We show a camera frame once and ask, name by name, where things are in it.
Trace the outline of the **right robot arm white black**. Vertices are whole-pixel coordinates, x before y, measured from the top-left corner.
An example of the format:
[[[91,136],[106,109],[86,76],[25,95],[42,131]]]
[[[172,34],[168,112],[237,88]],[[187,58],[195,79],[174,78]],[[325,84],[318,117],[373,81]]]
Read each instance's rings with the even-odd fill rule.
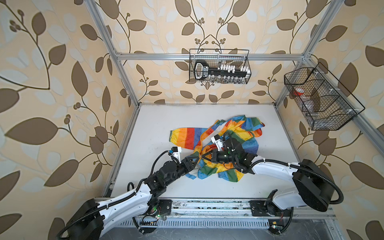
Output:
[[[285,190],[275,189],[265,199],[261,211],[275,216],[295,207],[310,207],[326,212],[329,205],[344,201],[342,190],[316,164],[309,160],[300,163],[286,163],[266,159],[248,153],[233,138],[214,139],[216,147],[202,155],[202,159],[224,167],[232,164],[242,174],[265,175],[286,181],[292,185]]]

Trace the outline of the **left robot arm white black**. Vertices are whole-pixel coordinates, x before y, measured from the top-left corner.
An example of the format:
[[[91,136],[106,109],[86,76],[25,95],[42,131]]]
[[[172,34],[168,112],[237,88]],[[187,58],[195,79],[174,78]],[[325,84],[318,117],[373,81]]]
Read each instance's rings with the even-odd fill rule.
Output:
[[[60,230],[57,240],[98,240],[120,223],[149,213],[167,186],[191,172],[199,161],[199,153],[186,156],[180,162],[167,161],[156,172],[140,180],[138,186],[115,198],[86,201]]]

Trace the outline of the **rainbow coloured jacket white lining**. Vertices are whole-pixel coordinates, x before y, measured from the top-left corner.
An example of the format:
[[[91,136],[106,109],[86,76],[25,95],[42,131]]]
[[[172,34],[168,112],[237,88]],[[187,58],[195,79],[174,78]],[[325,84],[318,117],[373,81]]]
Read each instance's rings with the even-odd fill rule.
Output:
[[[197,155],[197,171],[187,174],[188,178],[206,179],[217,174],[219,178],[238,182],[245,174],[235,169],[232,162],[219,164],[202,159],[202,155],[215,149],[217,146],[211,141],[215,135],[231,137],[230,143],[239,142],[246,153],[257,154],[259,144],[257,138],[265,125],[256,117],[248,118],[245,115],[232,117],[228,120],[217,120],[209,128],[178,128],[172,130],[169,141],[184,149],[192,150]]]

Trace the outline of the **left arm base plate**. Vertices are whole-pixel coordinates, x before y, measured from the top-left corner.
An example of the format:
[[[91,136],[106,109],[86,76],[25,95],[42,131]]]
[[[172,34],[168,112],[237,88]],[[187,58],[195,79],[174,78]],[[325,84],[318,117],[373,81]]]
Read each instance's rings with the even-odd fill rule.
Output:
[[[170,199],[154,199],[150,202],[149,215],[158,218],[169,215],[172,210],[172,202]]]

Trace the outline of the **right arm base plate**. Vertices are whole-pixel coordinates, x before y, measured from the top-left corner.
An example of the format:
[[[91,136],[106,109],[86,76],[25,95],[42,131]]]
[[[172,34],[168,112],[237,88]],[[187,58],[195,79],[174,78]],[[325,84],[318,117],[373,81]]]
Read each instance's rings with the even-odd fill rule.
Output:
[[[291,209],[281,210],[271,201],[252,200],[249,201],[253,217],[289,217]]]

